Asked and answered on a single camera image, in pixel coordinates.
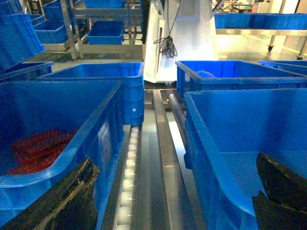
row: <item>conveyor belt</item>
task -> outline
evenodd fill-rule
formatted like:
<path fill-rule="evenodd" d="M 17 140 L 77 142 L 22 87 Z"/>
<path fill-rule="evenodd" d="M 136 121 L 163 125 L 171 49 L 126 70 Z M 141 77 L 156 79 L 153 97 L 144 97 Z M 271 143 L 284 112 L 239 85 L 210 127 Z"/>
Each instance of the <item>conveyor belt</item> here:
<path fill-rule="evenodd" d="M 179 130 L 183 133 L 184 112 L 172 90 L 146 94 L 153 106 L 145 110 L 142 127 L 132 126 L 125 139 L 101 229 L 203 230 L 192 171 L 183 161 L 185 151 Z M 165 107 L 172 108 L 175 116 Z M 133 194 L 123 196 L 132 145 L 136 155 L 132 164 L 134 189 Z"/>

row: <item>blue plastic bin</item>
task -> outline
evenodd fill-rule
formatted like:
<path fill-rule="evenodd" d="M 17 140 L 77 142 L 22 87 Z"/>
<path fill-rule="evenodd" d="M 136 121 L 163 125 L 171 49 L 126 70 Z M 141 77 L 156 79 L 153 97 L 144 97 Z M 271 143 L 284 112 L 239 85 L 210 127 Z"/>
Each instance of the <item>blue plastic bin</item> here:
<path fill-rule="evenodd" d="M 45 21 L 45 17 L 40 14 L 32 14 L 30 15 L 30 18 L 32 20 L 33 25 L 37 25 Z"/>
<path fill-rule="evenodd" d="M 100 229 L 123 140 L 120 98 L 118 81 L 0 84 L 0 226 L 90 157 L 101 170 L 94 189 L 96 229 Z M 49 168 L 28 175 L 4 175 L 17 166 L 10 145 L 50 129 L 78 132 Z"/>
<path fill-rule="evenodd" d="M 0 15 L 23 13 L 19 0 L 0 1 Z"/>
<path fill-rule="evenodd" d="M 294 73 L 300 73 L 307 76 L 307 61 L 302 61 L 303 63 L 299 63 L 300 61 L 285 61 L 282 62 L 275 62 L 275 61 L 259 61 L 259 64 L 274 67 L 277 69 L 283 69 L 287 71 L 291 71 Z"/>
<path fill-rule="evenodd" d="M 214 16 L 215 20 L 215 28 L 216 29 L 224 29 L 225 23 L 227 20 L 227 14 L 226 13 L 218 13 Z"/>
<path fill-rule="evenodd" d="M 86 8 L 123 8 L 123 0 L 84 0 Z"/>
<path fill-rule="evenodd" d="M 0 44 L 0 71 L 24 62 L 45 50 L 34 31 L 29 14 L 0 16 L 0 31 L 3 31 Z"/>
<path fill-rule="evenodd" d="M 70 1 L 67 1 L 67 3 L 68 3 L 68 12 L 70 14 L 70 17 L 72 18 L 73 14 L 70 6 Z M 55 0 L 44 5 L 43 9 L 45 16 L 48 20 L 64 20 L 60 0 Z"/>
<path fill-rule="evenodd" d="M 225 14 L 225 28 L 249 28 L 250 13 Z"/>
<path fill-rule="evenodd" d="M 291 21 L 289 14 L 268 14 L 265 18 L 264 29 L 287 30 Z"/>
<path fill-rule="evenodd" d="M 121 45 L 124 41 L 125 22 L 99 21 L 87 36 L 91 45 Z"/>
<path fill-rule="evenodd" d="M 68 39 L 63 21 L 44 21 L 34 28 L 39 40 L 44 44 L 64 43 Z"/>
<path fill-rule="evenodd" d="M 177 61 L 177 91 L 307 87 L 305 75 L 245 61 Z"/>
<path fill-rule="evenodd" d="M 36 78 L 52 72 L 53 62 L 28 62 L 21 63 L 7 69 L 0 74 L 0 83 L 7 81 L 35 80 Z"/>
<path fill-rule="evenodd" d="M 307 178 L 307 89 L 188 92 L 187 154 L 207 230 L 257 230 L 264 152 Z"/>
<path fill-rule="evenodd" d="M 80 64 L 37 80 L 117 80 L 123 82 L 123 120 L 125 125 L 139 125 L 144 120 L 143 63 Z"/>

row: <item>red item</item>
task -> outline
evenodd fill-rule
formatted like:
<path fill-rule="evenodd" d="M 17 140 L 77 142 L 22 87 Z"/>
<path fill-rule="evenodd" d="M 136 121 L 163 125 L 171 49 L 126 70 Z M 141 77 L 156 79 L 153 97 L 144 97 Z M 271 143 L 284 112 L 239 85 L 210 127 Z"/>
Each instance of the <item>red item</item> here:
<path fill-rule="evenodd" d="M 40 141 L 50 139 L 61 133 L 62 132 L 60 130 L 56 130 L 56 129 L 47 130 L 47 131 L 35 134 L 33 136 L 30 136 L 26 139 L 16 141 L 15 143 L 11 144 L 11 148 L 16 151 L 22 151 L 23 149 L 33 146 Z"/>
<path fill-rule="evenodd" d="M 49 130 L 15 142 L 11 147 L 18 149 L 13 155 L 20 166 L 9 170 L 7 175 L 37 173 L 50 167 L 77 132 L 74 130 L 63 134 L 58 130 Z"/>

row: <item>white machine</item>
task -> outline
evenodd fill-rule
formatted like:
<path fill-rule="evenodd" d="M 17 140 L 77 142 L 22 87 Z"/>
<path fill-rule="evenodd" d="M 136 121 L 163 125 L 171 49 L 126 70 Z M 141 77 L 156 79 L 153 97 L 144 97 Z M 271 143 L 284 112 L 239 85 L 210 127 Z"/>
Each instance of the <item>white machine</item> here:
<path fill-rule="evenodd" d="M 218 59 L 213 8 L 211 0 L 151 1 L 144 64 L 146 81 L 176 81 L 175 61 Z M 154 44 L 168 37 L 169 30 L 177 50 L 174 58 L 159 53 L 159 44 Z"/>

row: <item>floor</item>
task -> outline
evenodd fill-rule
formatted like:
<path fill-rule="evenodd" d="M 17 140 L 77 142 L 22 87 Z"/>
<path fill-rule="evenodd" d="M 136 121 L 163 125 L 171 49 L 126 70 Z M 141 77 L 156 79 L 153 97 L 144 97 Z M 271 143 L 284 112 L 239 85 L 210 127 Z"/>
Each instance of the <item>floor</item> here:
<path fill-rule="evenodd" d="M 304 37 L 277 36 L 272 52 L 268 52 L 270 36 L 251 35 L 217 35 L 218 57 L 220 60 L 245 60 L 258 62 L 259 60 L 295 60 Z M 81 63 L 108 63 L 108 62 L 134 62 L 142 61 L 141 53 L 85 55 L 85 59 L 71 61 L 67 54 L 43 53 L 30 61 L 53 61 L 53 71 L 69 68 Z"/>

